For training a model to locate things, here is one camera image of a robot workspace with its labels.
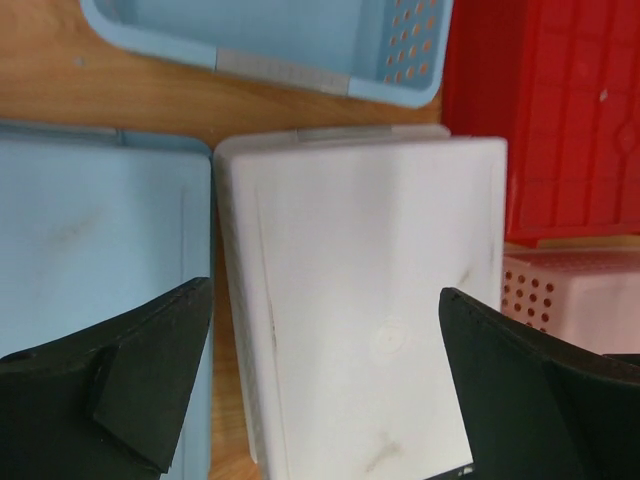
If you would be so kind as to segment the white perforated basket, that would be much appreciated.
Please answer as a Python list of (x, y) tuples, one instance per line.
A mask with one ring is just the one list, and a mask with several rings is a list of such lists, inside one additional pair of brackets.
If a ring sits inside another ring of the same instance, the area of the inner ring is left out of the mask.
[(214, 152), (250, 452), (266, 479), (449, 479), (473, 457), (442, 289), (501, 297), (507, 143), (439, 125)]

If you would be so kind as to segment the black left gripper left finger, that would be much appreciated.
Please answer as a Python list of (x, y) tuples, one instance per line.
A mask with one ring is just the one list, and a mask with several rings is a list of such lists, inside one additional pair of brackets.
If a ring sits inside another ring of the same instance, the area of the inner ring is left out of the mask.
[(1, 360), (4, 479), (158, 479), (171, 467), (212, 316), (194, 278)]

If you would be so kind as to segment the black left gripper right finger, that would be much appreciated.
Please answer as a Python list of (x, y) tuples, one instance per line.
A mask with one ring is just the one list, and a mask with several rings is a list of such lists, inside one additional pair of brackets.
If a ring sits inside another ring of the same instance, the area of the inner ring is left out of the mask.
[(472, 478), (638, 478), (638, 355), (584, 350), (456, 288), (438, 315)]

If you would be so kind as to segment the pink perforated basket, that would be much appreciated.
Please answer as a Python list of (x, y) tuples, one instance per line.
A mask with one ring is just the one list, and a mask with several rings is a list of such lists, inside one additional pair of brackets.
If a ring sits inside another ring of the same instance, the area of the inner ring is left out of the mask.
[(639, 352), (639, 249), (513, 250), (502, 313), (598, 354)]

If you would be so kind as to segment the red plastic tray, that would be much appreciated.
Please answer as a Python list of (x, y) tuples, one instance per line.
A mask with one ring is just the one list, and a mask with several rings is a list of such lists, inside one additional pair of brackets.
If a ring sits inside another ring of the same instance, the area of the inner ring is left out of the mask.
[(456, 2), (442, 106), (507, 141), (508, 242), (638, 233), (637, 2)]

